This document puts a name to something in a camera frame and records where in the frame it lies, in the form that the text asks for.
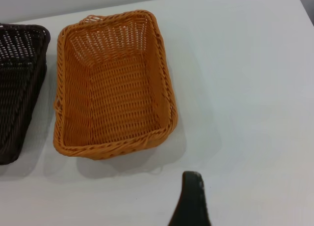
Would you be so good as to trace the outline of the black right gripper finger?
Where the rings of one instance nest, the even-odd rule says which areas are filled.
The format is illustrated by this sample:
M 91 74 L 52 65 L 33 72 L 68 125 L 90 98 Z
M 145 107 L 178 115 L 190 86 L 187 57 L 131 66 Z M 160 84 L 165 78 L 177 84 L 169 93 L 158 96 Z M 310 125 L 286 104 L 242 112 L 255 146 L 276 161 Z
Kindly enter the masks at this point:
M 169 222 L 170 226 L 211 226 L 202 176 L 185 171 L 179 201 Z

